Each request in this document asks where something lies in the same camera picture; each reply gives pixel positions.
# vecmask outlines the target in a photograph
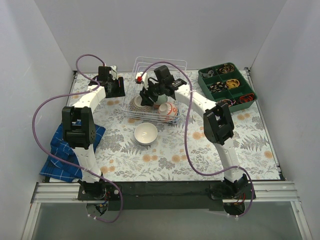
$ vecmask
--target leaf pattern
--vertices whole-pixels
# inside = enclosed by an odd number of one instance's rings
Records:
[[[194,90],[204,95],[198,84],[197,71],[185,72]],[[130,73],[119,73],[127,88]],[[89,80],[77,76],[73,92],[87,90]],[[70,98],[73,105],[79,96]],[[181,104],[178,124],[153,122],[158,137],[152,145],[142,146],[134,138],[139,119],[128,119],[122,111],[124,97],[105,98],[93,113],[94,122],[106,128],[95,153],[98,166],[105,167],[103,175],[112,181],[205,181],[222,180],[223,174],[201,176],[187,161],[184,129],[188,107]],[[233,143],[239,163],[252,179],[279,179],[271,147],[256,103],[248,109],[231,114],[234,122]],[[222,170],[218,152],[203,134],[203,119],[191,110],[188,122],[188,151],[194,167],[204,173]]]

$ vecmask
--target white wall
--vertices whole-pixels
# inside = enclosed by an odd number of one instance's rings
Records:
[[[320,1],[288,0],[252,66],[252,80],[285,177],[320,239]]]
[[[68,92],[73,73],[34,0],[0,1],[0,33],[0,239],[17,240],[47,158],[32,135],[33,113]],[[37,133],[48,149],[65,103],[39,113]]]
[[[100,56],[131,71],[136,57],[250,67],[286,0],[35,0],[66,60]],[[96,72],[97,63],[83,66]]]

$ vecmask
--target dish rack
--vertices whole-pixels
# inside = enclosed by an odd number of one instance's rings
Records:
[[[135,82],[137,73],[143,72],[149,65],[156,62],[160,62],[160,61],[166,61],[166,62],[172,63],[178,66],[183,71],[186,71],[187,69],[187,62],[184,60],[163,59],[163,58],[153,58],[153,57],[144,57],[144,56],[137,57],[134,62],[134,67],[132,70],[129,85],[128,87],[126,87],[125,99],[122,104],[122,110],[124,111],[124,113],[128,118],[146,120],[151,122],[168,123],[168,124],[178,123],[182,113],[181,103],[174,100],[172,97],[168,97],[167,101],[174,103],[178,111],[176,116],[173,116],[170,118],[170,121],[168,121],[167,115],[159,114],[158,109],[155,107],[152,107],[152,109],[150,109],[148,112],[132,110],[132,107],[131,107],[133,99],[139,96],[140,91],[143,89],[143,84],[137,84]],[[156,78],[154,70],[163,65],[166,65],[168,67],[171,74],[174,76],[174,79],[180,78],[186,81],[185,77],[180,71],[178,71],[175,67],[165,63],[156,64],[150,67],[147,71],[148,76],[152,78]]]

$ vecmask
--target blue plaid towel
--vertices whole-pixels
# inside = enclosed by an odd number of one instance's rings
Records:
[[[100,143],[102,136],[105,133],[105,128],[102,126],[95,125],[96,137],[93,143],[93,150],[96,152],[96,148]],[[63,141],[63,131],[62,124],[59,125],[56,130],[53,138],[51,140],[51,154],[66,160],[70,163],[79,165],[76,154],[69,147],[69,144],[66,141]],[[81,179],[82,172],[79,168],[71,166],[66,163],[62,163],[59,160],[54,159],[51,156],[48,156],[46,162],[40,172],[41,175],[51,177],[54,179],[59,179],[68,183],[71,183],[73,179]]]

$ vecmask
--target green box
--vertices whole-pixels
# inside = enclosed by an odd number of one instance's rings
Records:
[[[234,67],[234,71],[228,73],[220,73],[219,69],[224,66],[224,64],[232,65]],[[214,76],[209,78],[202,78],[200,73],[208,73],[208,71],[213,70]],[[216,83],[216,82],[226,82],[229,79],[237,79],[240,82],[240,86],[232,89],[226,89],[221,92],[211,93],[209,87]],[[223,99],[230,99],[230,100],[238,100],[241,96],[246,94],[253,93],[255,99],[253,101],[240,103],[229,107],[231,113],[240,111],[243,109],[249,108],[255,100],[257,100],[257,94],[252,90],[249,83],[246,79],[242,76],[238,68],[231,62],[219,64],[216,66],[210,66],[206,68],[202,68],[198,71],[198,83],[204,93],[204,95],[212,101],[218,102]]]

